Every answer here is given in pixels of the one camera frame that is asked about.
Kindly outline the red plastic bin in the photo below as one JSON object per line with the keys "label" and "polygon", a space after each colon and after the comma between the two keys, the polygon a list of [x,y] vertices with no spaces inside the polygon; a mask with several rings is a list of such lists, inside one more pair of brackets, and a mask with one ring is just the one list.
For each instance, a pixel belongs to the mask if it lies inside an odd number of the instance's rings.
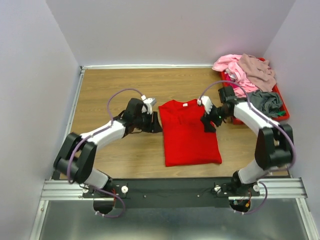
{"label": "red plastic bin", "polygon": [[288,120],[290,115],[277,86],[275,71],[269,61],[248,54],[221,56],[212,66],[220,72],[224,86],[231,86],[235,96],[245,98],[266,116],[278,122]]}

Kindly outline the red t-shirt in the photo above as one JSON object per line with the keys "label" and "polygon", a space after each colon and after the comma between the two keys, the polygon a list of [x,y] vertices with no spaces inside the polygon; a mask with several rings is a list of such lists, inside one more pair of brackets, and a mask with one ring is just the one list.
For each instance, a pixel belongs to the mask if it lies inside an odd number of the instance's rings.
{"label": "red t-shirt", "polygon": [[187,102],[170,100],[158,110],[166,167],[222,163],[217,135],[205,132],[201,122],[205,109],[196,99]]}

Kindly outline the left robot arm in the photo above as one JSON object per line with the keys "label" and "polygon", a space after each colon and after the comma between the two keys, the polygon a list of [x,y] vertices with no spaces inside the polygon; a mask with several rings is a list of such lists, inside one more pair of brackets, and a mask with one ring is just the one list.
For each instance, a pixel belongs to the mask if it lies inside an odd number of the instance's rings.
{"label": "left robot arm", "polygon": [[153,111],[155,104],[153,97],[131,98],[126,109],[105,125],[80,135],[68,134],[53,163],[54,169],[71,182],[92,186],[99,197],[107,197],[112,190],[112,178],[94,168],[96,153],[134,130],[161,133],[158,113]]}

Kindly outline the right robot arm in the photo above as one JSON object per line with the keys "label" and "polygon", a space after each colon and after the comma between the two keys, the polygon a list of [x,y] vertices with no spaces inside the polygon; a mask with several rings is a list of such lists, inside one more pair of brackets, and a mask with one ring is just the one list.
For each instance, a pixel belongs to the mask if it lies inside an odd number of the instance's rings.
{"label": "right robot arm", "polygon": [[235,117],[257,136],[253,161],[235,171],[229,182],[214,188],[217,194],[241,196],[267,174],[281,172],[293,165],[296,160],[293,129],[260,112],[249,97],[236,97],[231,86],[220,88],[218,93],[222,103],[220,107],[215,106],[204,94],[197,99],[197,104],[204,107],[204,114],[200,119],[204,131],[215,133],[226,118]]}

